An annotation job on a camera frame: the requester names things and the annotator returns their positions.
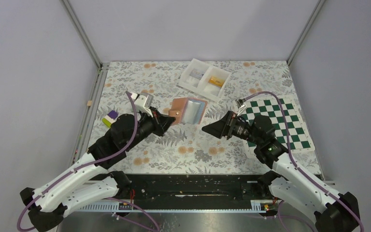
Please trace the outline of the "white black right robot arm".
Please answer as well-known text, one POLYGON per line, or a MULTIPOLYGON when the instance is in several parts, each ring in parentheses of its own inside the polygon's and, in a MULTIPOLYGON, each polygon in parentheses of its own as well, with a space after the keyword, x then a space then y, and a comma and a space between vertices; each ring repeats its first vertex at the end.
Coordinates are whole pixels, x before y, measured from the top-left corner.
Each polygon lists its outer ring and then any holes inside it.
POLYGON ((229 111, 217 122, 202 127, 216 138, 233 136, 256 144, 256 158, 270 168, 258 179, 264 199, 276 197, 299 210, 319 232, 352 232, 361 225, 356 197, 340 193, 296 162, 287 147, 275 137, 268 116, 258 115, 252 123, 229 111))

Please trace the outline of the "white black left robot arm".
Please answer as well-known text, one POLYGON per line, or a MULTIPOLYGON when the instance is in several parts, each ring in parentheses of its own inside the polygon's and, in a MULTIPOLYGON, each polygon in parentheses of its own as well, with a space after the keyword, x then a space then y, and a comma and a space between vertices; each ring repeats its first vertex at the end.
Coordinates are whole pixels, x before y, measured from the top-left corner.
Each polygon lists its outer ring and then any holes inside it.
POLYGON ((37 231, 53 229, 83 206, 115 196, 123 199, 132 193, 131 181, 124 172, 110 168, 149 135, 163 136, 175 121, 154 107, 150 115, 140 115, 140 118, 136 114, 120 115, 69 169, 40 188, 25 188, 20 192, 37 231))

